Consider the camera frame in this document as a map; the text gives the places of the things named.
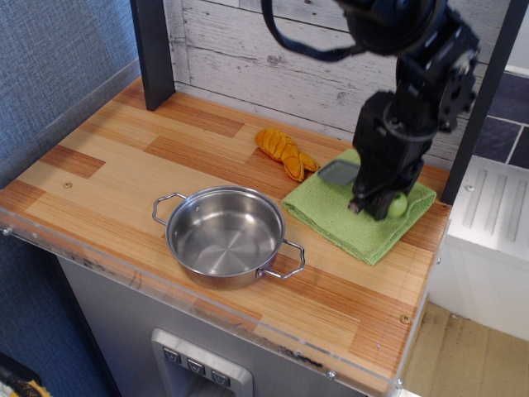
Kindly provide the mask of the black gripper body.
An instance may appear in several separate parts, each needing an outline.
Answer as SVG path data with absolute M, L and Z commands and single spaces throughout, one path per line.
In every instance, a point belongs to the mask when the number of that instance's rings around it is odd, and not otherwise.
M 367 203 L 384 192 L 409 194 L 422 171 L 422 157 L 435 132 L 409 129 L 391 113 L 395 95 L 379 91 L 360 110 L 353 146 L 360 170 L 353 186 L 357 203 Z

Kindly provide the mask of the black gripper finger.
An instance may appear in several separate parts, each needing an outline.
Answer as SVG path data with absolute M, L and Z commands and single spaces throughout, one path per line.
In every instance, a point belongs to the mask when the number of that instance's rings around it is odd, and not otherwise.
M 377 221 L 384 220 L 388 215 L 388 209 L 392 201 L 392 191 L 381 191 L 376 193 L 369 206 L 369 213 Z
M 348 203 L 348 209 L 355 215 L 359 215 L 362 212 L 367 213 L 369 211 L 369 199 L 359 198 L 354 195 Z

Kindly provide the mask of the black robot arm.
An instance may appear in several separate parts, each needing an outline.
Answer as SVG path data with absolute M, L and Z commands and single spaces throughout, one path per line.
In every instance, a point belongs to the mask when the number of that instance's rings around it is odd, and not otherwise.
M 445 1 L 339 4 L 363 51 L 397 59 L 395 91 L 366 100 L 353 139 L 360 169 L 349 208 L 381 220 L 411 192 L 436 134 L 454 131 L 472 107 L 479 38 Z

